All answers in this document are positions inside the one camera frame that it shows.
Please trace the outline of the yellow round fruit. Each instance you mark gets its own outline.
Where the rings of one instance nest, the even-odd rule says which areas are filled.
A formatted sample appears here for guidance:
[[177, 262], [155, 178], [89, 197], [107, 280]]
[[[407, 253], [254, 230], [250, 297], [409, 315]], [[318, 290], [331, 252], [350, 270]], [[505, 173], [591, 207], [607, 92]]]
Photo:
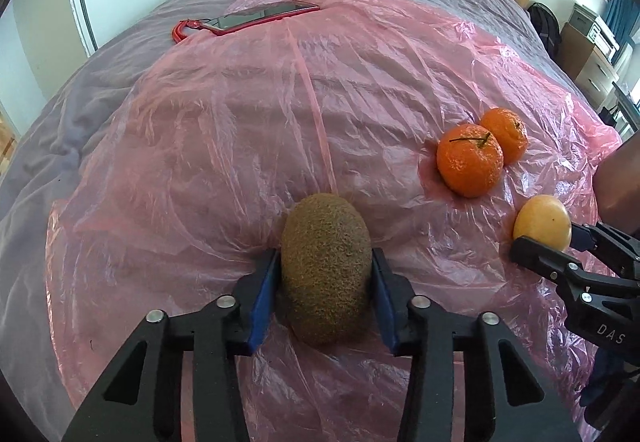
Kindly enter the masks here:
[[512, 238], [526, 236], [555, 250], [563, 251], [572, 240], [572, 221], [558, 198], [537, 195], [518, 211]]

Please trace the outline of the mandarin with stem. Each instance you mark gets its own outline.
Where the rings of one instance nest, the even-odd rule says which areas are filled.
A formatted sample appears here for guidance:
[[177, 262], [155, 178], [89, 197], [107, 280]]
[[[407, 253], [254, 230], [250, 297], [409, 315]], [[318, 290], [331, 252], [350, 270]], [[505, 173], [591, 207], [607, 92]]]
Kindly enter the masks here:
[[452, 191], [465, 198], [477, 198], [499, 182], [503, 151], [491, 131], [478, 124], [463, 123], [440, 139], [436, 165]]

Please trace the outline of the smaller mandarin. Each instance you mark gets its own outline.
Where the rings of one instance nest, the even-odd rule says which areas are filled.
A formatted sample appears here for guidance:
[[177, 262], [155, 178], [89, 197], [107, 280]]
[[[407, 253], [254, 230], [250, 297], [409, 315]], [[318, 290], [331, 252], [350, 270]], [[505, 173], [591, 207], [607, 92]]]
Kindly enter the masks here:
[[528, 147], [528, 135], [525, 123], [514, 111], [492, 108], [480, 118], [480, 125], [497, 139], [505, 165], [512, 165], [523, 157]]

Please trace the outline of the brown kiwi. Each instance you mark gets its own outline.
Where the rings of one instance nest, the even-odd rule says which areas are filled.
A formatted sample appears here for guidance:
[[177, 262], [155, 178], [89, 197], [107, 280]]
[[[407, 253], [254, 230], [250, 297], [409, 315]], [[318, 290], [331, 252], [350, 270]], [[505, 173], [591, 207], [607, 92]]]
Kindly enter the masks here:
[[281, 237], [288, 322], [298, 339], [321, 347], [359, 334], [371, 266], [370, 234], [354, 206], [332, 194], [301, 200]]

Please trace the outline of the wooden drawer cabinet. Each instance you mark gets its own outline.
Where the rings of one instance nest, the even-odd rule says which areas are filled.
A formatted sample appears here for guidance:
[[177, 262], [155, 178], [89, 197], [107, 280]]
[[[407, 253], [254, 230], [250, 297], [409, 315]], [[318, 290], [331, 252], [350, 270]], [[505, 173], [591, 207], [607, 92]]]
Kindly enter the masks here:
[[561, 32], [556, 62], [591, 107], [600, 110], [618, 80], [617, 72], [600, 48], [567, 22]]

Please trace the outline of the pink plastic sheet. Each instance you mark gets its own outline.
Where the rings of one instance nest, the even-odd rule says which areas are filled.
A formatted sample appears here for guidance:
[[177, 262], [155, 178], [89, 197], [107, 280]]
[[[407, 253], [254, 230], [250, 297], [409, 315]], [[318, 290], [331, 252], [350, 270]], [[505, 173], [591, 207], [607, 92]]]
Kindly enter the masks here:
[[[578, 396], [596, 350], [565, 329], [551, 285], [506, 253], [535, 195], [597, 218], [592, 176], [620, 136], [472, 22], [413, 0], [305, 1], [318, 12], [171, 46], [53, 207], [48, 308], [73, 403], [146, 312], [201, 309], [280, 243], [299, 200], [332, 193], [414, 288], [451, 312], [501, 314], [594, 440]], [[459, 196], [438, 143], [492, 108], [523, 120], [528, 147], [487, 194]]]

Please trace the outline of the white printer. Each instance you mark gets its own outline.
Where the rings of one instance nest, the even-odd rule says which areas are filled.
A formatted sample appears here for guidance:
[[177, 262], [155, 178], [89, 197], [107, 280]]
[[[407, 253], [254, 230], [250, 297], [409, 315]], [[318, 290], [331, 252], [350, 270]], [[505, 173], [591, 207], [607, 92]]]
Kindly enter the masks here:
[[570, 25], [593, 43], [609, 62], [620, 49], [615, 36], [604, 20], [590, 8], [575, 4], [570, 15]]

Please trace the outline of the black backpack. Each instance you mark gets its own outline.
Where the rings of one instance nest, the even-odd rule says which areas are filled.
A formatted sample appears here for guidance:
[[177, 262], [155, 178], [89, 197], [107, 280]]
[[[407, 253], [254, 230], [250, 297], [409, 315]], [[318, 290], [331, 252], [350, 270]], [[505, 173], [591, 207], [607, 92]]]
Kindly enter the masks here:
[[541, 3], [533, 3], [527, 12], [544, 49], [550, 58], [555, 60], [562, 43], [560, 27], [555, 14], [549, 7]]

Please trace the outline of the teal curtain right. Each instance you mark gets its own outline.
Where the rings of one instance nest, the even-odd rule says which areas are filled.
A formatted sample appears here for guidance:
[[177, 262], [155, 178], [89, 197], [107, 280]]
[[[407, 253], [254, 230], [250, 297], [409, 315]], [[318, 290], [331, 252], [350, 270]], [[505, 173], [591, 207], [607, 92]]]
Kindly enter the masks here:
[[636, 0], [608, 0], [602, 19], [618, 45], [623, 46], [634, 44], [632, 30], [638, 17], [639, 4]]

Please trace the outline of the grey bed cover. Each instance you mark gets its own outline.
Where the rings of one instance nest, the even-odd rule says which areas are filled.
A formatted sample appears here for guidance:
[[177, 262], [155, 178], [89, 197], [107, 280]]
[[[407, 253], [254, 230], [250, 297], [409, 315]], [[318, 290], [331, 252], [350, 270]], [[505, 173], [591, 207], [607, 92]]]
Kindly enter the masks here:
[[[58, 440], [73, 416], [51, 344], [44, 251], [51, 207], [68, 197], [131, 87], [169, 46], [169, 26], [194, 8], [204, 15], [235, 0], [168, 0], [95, 53], [44, 106], [1, 179], [1, 373], [30, 428]], [[563, 90], [575, 85], [542, 48], [513, 0], [415, 0], [448, 10], [495, 35]]]

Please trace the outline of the red smartphone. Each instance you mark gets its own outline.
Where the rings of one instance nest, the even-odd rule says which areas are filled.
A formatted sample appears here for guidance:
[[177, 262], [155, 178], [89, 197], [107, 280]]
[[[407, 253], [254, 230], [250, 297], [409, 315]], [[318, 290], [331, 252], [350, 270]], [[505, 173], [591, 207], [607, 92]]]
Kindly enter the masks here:
[[232, 12], [215, 18], [200, 19], [198, 22], [203, 29], [216, 35], [226, 35], [237, 32], [258, 24], [268, 24], [283, 18], [316, 12], [318, 5], [303, 2], [279, 2], [267, 5], [255, 6], [248, 9]]

